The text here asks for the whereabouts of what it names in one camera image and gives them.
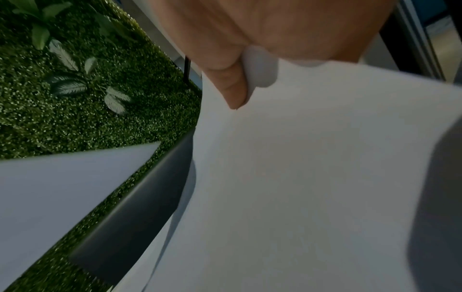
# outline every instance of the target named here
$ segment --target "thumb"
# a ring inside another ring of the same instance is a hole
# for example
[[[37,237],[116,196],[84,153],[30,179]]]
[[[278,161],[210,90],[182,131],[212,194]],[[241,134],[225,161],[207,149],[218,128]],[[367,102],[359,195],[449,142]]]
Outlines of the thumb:
[[[207,77],[223,95],[231,109],[238,109],[247,100],[247,79],[241,58],[225,69],[203,69]]]

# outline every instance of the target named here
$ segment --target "hand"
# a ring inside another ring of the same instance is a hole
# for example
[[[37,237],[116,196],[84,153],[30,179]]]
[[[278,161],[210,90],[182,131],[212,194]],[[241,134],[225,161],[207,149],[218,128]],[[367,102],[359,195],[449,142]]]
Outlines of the hand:
[[[178,47],[229,107],[247,99],[249,45],[292,60],[357,62],[396,0],[150,0]]]

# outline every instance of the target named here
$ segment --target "skin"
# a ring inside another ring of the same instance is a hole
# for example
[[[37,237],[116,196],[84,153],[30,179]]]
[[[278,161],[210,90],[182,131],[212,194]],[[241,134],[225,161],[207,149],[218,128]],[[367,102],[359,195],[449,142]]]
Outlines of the skin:
[[[288,60],[357,62],[396,0],[151,0],[176,45],[229,107],[247,99],[249,45]]]

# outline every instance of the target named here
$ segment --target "artificial grass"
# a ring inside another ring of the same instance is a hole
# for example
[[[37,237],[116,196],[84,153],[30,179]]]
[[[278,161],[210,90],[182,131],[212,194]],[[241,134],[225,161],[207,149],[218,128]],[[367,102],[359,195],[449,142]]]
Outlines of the artificial grass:
[[[39,8],[63,1],[36,0]],[[59,240],[6,292],[107,291],[101,281],[68,262],[70,252],[188,130],[195,126],[200,92],[182,81],[181,71],[136,22],[112,2],[70,0],[72,6],[49,23],[79,68],[89,57],[97,66],[88,89],[54,96],[45,79],[69,72],[55,54],[32,46],[30,16],[17,15],[0,0],[0,159],[108,149],[161,141],[154,156]],[[119,20],[135,41],[104,39],[96,11]],[[133,100],[117,115],[104,103],[104,88],[118,88]]]

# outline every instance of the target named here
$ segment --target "white paper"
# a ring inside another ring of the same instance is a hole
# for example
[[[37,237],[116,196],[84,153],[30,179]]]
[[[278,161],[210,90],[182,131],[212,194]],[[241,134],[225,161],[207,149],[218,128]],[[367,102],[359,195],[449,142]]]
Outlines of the white paper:
[[[195,191],[146,292],[416,291],[408,240],[460,88],[279,61],[231,111],[203,82]]]
[[[0,291],[138,170],[160,143],[0,162]]]

